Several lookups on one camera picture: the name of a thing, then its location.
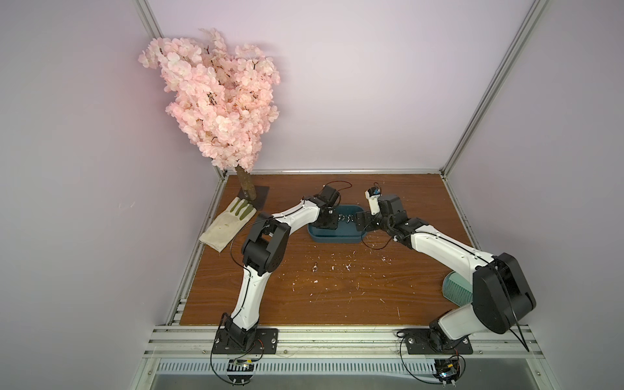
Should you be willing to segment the teal plastic storage box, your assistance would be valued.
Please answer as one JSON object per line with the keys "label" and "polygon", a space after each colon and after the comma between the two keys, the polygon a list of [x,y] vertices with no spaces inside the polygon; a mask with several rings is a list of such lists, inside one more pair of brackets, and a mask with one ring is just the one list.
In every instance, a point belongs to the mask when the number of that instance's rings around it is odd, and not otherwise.
{"label": "teal plastic storage box", "polygon": [[[363,212],[364,209],[358,205],[340,205],[336,208],[340,214],[357,214]],[[345,224],[338,220],[338,228],[336,230],[328,230],[307,225],[307,232],[314,242],[326,244],[357,244],[367,235],[366,232],[360,232],[356,228],[356,224]]]}

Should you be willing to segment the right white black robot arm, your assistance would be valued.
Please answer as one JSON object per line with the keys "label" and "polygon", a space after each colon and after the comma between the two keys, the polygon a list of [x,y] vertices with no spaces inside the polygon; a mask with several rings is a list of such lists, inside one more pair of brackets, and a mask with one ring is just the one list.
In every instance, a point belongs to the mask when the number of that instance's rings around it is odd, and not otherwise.
{"label": "right white black robot arm", "polygon": [[393,241],[434,258],[466,280],[472,301],[429,325],[428,342],[435,351],[453,349],[476,332],[504,334],[536,308],[536,299],[518,260],[494,255],[449,237],[428,222],[410,218],[401,199],[370,188],[370,210],[356,214],[360,232],[386,232]]}

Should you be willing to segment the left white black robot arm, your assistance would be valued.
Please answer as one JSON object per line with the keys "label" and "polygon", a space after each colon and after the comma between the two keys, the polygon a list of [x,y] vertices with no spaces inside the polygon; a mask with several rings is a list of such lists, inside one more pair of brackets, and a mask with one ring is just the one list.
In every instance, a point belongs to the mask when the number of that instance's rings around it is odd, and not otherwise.
{"label": "left white black robot arm", "polygon": [[339,190],[325,185],[319,193],[302,198],[286,211],[276,214],[263,212],[255,219],[241,250],[243,281],[237,304],[232,313],[224,314],[221,323],[229,341],[243,350],[252,348],[263,294],[271,274],[284,260],[289,237],[309,224],[337,228],[338,214],[335,209],[340,198]]}

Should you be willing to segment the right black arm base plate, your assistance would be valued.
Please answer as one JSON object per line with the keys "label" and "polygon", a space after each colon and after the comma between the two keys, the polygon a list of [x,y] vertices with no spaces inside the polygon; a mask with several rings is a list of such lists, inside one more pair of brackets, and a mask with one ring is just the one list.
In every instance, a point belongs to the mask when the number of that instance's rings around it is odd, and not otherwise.
{"label": "right black arm base plate", "polygon": [[468,337],[453,341],[436,330],[426,328],[407,328],[403,334],[408,354],[474,354]]}

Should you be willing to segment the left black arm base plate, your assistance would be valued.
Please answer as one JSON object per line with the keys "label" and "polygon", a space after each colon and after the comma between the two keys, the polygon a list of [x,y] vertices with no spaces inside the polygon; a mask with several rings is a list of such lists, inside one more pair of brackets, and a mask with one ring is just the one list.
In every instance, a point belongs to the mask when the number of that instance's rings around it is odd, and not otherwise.
{"label": "left black arm base plate", "polygon": [[219,329],[215,336],[213,354],[276,354],[278,328],[257,328],[244,333]]}

